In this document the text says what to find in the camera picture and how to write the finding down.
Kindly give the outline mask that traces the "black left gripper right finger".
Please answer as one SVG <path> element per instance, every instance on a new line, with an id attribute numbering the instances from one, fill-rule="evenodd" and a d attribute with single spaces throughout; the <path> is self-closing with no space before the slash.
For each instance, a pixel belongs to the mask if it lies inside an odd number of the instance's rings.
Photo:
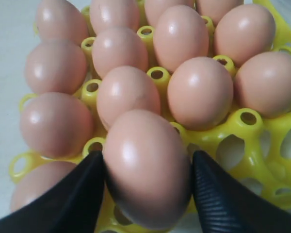
<path id="1" fill-rule="evenodd" d="M 205 233 L 291 233 L 291 214 L 251 192 L 206 152 L 193 153 L 192 192 Z"/>

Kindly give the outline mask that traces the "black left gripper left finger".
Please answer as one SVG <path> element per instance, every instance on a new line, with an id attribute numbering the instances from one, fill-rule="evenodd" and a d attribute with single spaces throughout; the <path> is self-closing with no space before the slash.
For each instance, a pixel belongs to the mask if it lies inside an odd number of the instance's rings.
<path id="1" fill-rule="evenodd" d="M 0 219 L 0 233 L 92 233 L 104 196 L 104 161 L 90 152 L 32 203 Z"/>

